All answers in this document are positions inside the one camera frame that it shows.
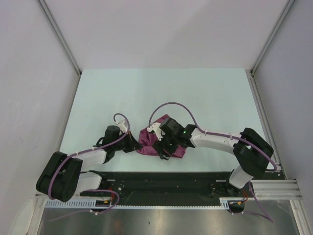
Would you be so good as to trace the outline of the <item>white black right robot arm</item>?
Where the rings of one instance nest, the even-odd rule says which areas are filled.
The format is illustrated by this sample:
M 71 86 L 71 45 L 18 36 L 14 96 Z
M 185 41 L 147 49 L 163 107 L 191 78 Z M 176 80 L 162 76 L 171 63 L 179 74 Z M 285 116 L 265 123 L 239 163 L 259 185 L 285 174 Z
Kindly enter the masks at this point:
M 156 136 L 153 149 L 161 159 L 169 159 L 178 149 L 211 148 L 234 155 L 239 166 L 232 170 L 225 183 L 226 194 L 238 196 L 253 178 L 262 177 L 272 162 L 273 148 L 253 129 L 238 133 L 208 133 L 197 125 L 185 127 L 168 117 L 148 126 L 148 133 Z

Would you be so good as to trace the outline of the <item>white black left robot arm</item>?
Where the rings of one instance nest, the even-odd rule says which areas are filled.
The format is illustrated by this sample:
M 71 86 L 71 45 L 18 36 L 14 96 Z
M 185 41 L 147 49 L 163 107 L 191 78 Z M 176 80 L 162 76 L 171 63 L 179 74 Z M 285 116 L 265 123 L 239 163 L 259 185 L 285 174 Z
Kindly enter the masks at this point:
M 123 124 L 110 125 L 96 145 L 69 157 L 57 151 L 52 154 L 36 183 L 36 190 L 50 199 L 67 202 L 75 194 L 92 190 L 104 195 L 108 190 L 106 175 L 91 168 L 110 161 L 117 151 L 125 153 L 142 148 Z

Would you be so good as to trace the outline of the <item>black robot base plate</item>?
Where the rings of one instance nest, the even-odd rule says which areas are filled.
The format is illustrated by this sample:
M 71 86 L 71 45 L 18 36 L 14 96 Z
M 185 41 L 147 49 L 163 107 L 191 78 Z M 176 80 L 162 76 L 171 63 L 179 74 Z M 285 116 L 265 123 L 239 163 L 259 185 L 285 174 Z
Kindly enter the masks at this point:
M 120 206 L 193 207 L 217 206 L 220 198 L 241 198 L 249 191 L 230 189 L 229 172 L 107 172 L 103 173 L 99 192 L 82 192 L 81 196 L 109 196 L 110 189 L 120 196 Z

